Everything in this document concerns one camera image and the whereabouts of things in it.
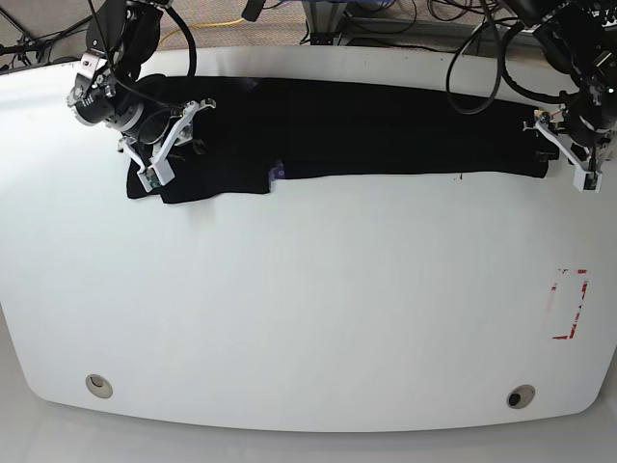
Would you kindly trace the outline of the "black printed T-shirt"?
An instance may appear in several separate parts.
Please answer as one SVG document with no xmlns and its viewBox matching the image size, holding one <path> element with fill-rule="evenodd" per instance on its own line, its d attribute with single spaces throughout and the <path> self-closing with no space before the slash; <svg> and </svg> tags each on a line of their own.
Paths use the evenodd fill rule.
<svg viewBox="0 0 617 463">
<path fill-rule="evenodd" d="M 438 91 L 278 78 L 166 77 L 137 85 L 161 100 L 212 98 L 196 142 L 171 152 L 166 204 L 267 194 L 277 179 L 497 172 L 542 178 L 557 148 L 533 108 L 498 100 L 475 116 Z"/>
</svg>

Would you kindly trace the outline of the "black tripod stand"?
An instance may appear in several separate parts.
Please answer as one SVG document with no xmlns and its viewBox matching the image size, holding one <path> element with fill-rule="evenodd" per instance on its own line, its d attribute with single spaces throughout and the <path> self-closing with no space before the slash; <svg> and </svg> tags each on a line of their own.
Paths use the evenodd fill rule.
<svg viewBox="0 0 617 463">
<path fill-rule="evenodd" d="M 22 53 L 27 64 L 79 57 L 85 49 L 87 1 L 1 0 L 1 47 L 35 46 Z"/>
</svg>

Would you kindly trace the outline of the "red tape rectangle marking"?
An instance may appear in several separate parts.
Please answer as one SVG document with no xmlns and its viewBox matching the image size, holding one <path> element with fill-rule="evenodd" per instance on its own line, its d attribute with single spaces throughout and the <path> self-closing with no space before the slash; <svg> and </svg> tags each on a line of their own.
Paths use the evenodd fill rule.
<svg viewBox="0 0 617 463">
<path fill-rule="evenodd" d="M 551 340 L 570 340 L 574 337 L 589 285 L 586 269 L 563 268 L 550 290 L 546 328 Z"/>
</svg>

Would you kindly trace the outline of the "grey metal table leg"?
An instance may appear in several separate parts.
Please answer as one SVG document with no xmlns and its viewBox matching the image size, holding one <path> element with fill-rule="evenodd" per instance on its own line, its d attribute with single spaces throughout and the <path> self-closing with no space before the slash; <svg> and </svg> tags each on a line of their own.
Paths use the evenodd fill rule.
<svg viewBox="0 0 617 463">
<path fill-rule="evenodd" d="M 333 45 L 347 1 L 302 1 L 310 45 Z"/>
</svg>

